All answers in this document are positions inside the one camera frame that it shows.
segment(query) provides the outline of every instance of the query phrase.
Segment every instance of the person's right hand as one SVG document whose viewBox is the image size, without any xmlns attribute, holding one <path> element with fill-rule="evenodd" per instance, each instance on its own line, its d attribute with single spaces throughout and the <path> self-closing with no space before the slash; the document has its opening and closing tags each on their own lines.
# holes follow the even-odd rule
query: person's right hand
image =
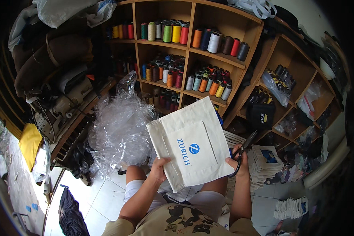
<svg viewBox="0 0 354 236">
<path fill-rule="evenodd" d="M 242 146 L 242 144 L 236 144 L 233 147 L 232 153 L 235 153 L 239 148 L 241 148 L 241 146 Z M 233 160 L 231 158 L 226 158 L 225 162 L 227 162 L 230 166 L 232 166 L 232 168 L 234 168 L 234 170 L 236 170 L 237 159 L 239 158 L 239 154 L 236 154 L 236 156 L 234 158 L 235 158 L 235 160 Z M 249 177 L 248 155 L 246 154 L 245 151 L 241 155 L 240 161 L 241 161 L 240 169 L 235 176 L 236 177 Z"/>
</svg>

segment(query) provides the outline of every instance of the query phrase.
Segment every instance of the green thread spool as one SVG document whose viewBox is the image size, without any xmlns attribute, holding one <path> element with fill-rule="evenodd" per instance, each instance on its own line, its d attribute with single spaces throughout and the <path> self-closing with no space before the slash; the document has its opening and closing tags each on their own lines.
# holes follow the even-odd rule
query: green thread spool
<svg viewBox="0 0 354 236">
<path fill-rule="evenodd" d="M 164 27 L 163 42 L 170 43 L 172 41 L 172 25 L 168 24 Z"/>
</svg>

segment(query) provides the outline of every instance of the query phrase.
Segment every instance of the scissors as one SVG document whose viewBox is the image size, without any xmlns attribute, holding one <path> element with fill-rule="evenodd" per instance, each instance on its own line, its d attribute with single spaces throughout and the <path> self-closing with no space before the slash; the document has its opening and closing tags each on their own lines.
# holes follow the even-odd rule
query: scissors
<svg viewBox="0 0 354 236">
<path fill-rule="evenodd" d="M 237 163 L 237 168 L 235 170 L 235 172 L 233 174 L 230 174 L 228 177 L 232 178 L 234 177 L 237 172 L 240 169 L 240 165 L 241 165 L 241 155 L 243 154 L 243 152 L 245 151 L 245 149 L 248 148 L 248 146 L 250 146 L 250 144 L 252 143 L 253 139 L 255 138 L 255 136 L 257 135 L 257 130 L 255 132 L 253 132 L 244 142 L 244 144 L 241 146 L 241 148 L 237 149 L 235 153 L 232 154 L 232 149 L 230 149 L 230 154 L 231 154 L 231 158 L 235 159 L 236 155 L 239 154 L 239 158 L 237 159 L 238 163 Z"/>
</svg>

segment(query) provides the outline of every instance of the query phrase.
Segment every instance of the black bag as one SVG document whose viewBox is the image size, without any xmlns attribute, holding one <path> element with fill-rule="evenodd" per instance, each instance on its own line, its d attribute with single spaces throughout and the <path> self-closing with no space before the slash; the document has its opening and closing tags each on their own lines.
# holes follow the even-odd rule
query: black bag
<svg viewBox="0 0 354 236">
<path fill-rule="evenodd" d="M 250 103 L 246 109 L 246 119 L 256 130 L 271 130 L 275 113 L 274 104 Z"/>
</svg>

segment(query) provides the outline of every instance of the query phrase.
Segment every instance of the blue logo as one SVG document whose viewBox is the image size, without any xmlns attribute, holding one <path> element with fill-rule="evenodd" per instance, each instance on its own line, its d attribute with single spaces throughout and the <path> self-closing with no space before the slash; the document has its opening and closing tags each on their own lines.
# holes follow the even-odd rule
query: blue logo
<svg viewBox="0 0 354 236">
<path fill-rule="evenodd" d="M 191 154 L 197 154 L 199 152 L 199 146 L 198 144 L 192 144 L 189 147 L 189 151 Z"/>
</svg>

